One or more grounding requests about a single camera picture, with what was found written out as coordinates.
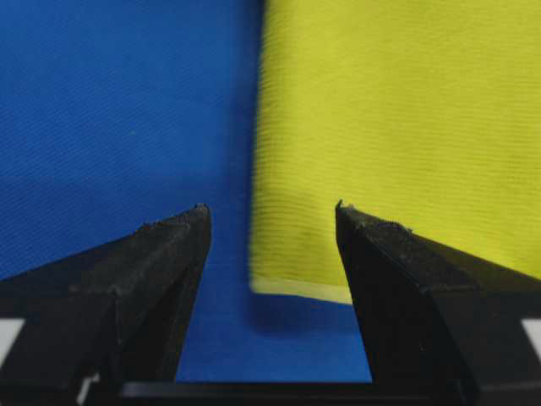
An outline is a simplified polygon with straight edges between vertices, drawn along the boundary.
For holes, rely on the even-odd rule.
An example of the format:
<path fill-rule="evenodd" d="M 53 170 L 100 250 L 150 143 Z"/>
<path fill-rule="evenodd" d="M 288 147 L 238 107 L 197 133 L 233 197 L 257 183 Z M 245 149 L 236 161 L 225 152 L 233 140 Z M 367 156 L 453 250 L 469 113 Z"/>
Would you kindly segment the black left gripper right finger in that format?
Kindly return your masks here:
<path fill-rule="evenodd" d="M 540 282 L 337 205 L 336 244 L 373 383 L 430 405 L 537 405 Z"/>

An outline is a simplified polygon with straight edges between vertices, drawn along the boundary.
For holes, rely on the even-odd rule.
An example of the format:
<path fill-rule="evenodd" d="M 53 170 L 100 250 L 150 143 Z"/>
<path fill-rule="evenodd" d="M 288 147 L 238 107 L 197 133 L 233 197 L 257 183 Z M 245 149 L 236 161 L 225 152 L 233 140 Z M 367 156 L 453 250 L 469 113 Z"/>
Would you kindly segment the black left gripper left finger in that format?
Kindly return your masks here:
<path fill-rule="evenodd" d="M 199 204 L 1 282 L 16 323 L 4 405 L 82 405 L 93 384 L 172 382 L 211 242 Z"/>

